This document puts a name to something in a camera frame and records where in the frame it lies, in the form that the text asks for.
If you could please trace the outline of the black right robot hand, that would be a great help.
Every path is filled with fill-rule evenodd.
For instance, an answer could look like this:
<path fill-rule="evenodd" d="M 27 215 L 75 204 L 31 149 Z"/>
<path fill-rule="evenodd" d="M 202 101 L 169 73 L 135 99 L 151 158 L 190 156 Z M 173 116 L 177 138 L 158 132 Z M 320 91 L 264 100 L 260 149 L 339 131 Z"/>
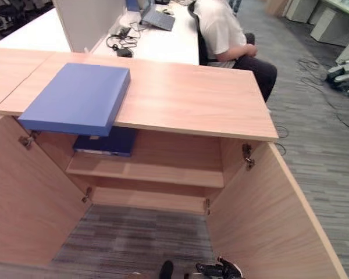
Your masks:
<path fill-rule="evenodd" d="M 196 270 L 206 277 L 216 278 L 244 278 L 243 272 L 238 265 L 218 256 L 217 264 L 196 263 Z"/>

